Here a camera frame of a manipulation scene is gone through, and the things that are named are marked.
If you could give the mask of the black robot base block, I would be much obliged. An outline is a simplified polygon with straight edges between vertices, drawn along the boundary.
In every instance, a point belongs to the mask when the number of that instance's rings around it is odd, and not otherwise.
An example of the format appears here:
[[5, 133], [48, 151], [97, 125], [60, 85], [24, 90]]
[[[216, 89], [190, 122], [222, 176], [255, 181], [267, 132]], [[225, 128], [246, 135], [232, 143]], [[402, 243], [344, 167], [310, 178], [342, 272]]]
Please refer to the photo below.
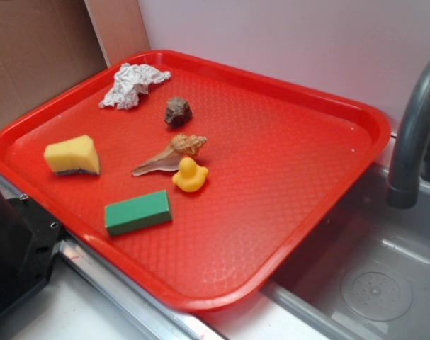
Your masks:
[[63, 231], [32, 198], [0, 191], [0, 319], [49, 283]]

